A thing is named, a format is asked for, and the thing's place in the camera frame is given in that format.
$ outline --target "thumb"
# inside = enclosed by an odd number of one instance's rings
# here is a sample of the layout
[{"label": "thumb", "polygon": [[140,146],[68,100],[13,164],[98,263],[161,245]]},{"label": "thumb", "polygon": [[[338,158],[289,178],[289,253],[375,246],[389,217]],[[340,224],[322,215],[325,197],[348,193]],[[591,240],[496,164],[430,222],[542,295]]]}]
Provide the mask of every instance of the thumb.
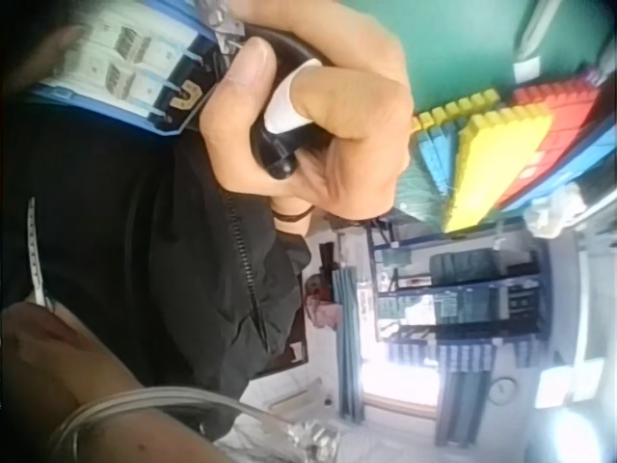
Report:
[{"label": "thumb", "polygon": [[201,135],[214,175],[229,191],[269,193],[267,183],[273,180],[253,157],[250,130],[271,94],[276,70],[272,46],[251,38],[201,112]]}]

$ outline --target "blue block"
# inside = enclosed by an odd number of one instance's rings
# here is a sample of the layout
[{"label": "blue block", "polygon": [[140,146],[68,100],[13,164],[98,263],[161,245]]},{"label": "blue block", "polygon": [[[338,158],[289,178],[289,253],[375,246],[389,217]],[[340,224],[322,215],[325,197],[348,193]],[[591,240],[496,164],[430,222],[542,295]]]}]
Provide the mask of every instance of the blue block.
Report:
[{"label": "blue block", "polygon": [[445,180],[445,175],[442,168],[442,163],[440,162],[440,155],[437,151],[433,140],[429,136],[426,130],[422,130],[417,134],[417,147],[422,154],[422,158],[424,159],[424,163],[435,182],[435,186],[440,192],[440,195],[445,197],[448,193],[447,183]]},{"label": "blue block", "polygon": [[456,152],[452,151],[450,142],[441,127],[431,127],[428,133],[439,158],[441,174],[445,184],[445,194],[443,196],[450,196],[454,181],[454,156]]},{"label": "blue block", "polygon": [[578,142],[541,183],[503,210],[508,211],[523,207],[532,200],[549,195],[556,188],[587,172],[594,164],[615,150],[617,143],[615,139],[616,128],[615,116],[611,115],[606,118],[585,139]]},{"label": "blue block", "polygon": [[447,150],[448,150],[448,162],[444,166],[446,178],[448,179],[448,187],[449,190],[452,191],[454,189],[454,174],[456,172],[456,155],[459,151],[459,129],[453,121],[449,123],[445,123],[442,127],[443,136],[445,137],[445,141],[447,142]]}]

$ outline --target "white bandage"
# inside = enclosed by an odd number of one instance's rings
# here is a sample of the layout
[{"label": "white bandage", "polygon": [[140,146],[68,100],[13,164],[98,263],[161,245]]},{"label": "white bandage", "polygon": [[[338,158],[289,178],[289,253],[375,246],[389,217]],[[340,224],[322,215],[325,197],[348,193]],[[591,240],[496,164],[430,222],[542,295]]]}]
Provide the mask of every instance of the white bandage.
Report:
[{"label": "white bandage", "polygon": [[275,135],[288,132],[294,128],[312,123],[311,120],[299,115],[291,104],[291,82],[300,70],[309,66],[323,66],[317,59],[308,60],[291,72],[272,94],[272,99],[263,116],[266,130]]}]

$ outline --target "zipper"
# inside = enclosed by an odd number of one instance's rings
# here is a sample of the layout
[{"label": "zipper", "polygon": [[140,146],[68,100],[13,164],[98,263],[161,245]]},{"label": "zipper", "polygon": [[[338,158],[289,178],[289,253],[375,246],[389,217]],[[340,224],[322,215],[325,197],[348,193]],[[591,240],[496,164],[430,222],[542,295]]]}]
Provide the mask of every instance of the zipper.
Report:
[{"label": "zipper", "polygon": [[233,198],[228,191],[221,189],[223,193],[223,200],[228,212],[229,222],[231,224],[231,231],[233,232],[233,240],[235,242],[235,248],[240,258],[240,266],[244,272],[244,280],[249,292],[249,298],[251,299],[251,319],[255,324],[261,344],[268,354],[270,354],[270,346],[268,344],[268,334],[266,332],[266,325],[259,309],[259,303],[257,301],[257,295],[255,293],[255,278],[253,277],[253,267],[251,266],[251,260],[249,259],[249,250],[242,234],[242,223],[240,217],[237,214],[235,206],[233,205]]}]

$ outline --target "black handle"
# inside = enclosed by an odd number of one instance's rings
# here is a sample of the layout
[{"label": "black handle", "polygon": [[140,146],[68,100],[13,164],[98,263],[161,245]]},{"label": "black handle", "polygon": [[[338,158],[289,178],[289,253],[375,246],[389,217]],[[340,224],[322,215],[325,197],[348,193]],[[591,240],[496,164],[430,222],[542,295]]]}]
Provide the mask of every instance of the black handle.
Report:
[{"label": "black handle", "polygon": [[[247,24],[247,37],[260,37],[274,48],[279,60],[275,89],[283,79],[308,60],[318,59],[324,65],[328,60],[310,45],[285,32]],[[288,132],[273,134],[264,125],[263,114],[251,129],[251,146],[257,162],[272,178],[283,180],[298,168],[294,152],[299,148],[320,149],[332,135],[314,123]]]}]

